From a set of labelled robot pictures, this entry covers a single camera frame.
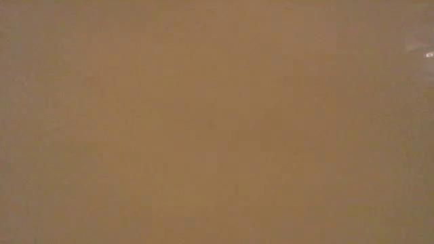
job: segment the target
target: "beige wall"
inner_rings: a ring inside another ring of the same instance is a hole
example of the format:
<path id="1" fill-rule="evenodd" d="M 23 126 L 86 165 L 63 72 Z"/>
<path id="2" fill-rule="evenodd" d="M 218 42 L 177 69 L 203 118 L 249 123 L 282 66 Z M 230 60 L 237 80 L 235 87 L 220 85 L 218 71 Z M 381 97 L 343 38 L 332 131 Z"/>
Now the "beige wall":
<path id="1" fill-rule="evenodd" d="M 29 6 L 1 46 L 6 235 L 429 242 L 419 98 L 348 65 L 333 7 Z"/>

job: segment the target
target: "tan surface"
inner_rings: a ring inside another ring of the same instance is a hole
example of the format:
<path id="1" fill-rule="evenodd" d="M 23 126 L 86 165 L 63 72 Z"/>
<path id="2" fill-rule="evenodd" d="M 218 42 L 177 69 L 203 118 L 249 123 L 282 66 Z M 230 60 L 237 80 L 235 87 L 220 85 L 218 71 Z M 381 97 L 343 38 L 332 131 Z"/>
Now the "tan surface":
<path id="1" fill-rule="evenodd" d="M 406 91 L 336 55 L 335 9 L 277 2 L 10 16 L 5 232 L 23 243 L 429 243 Z"/>

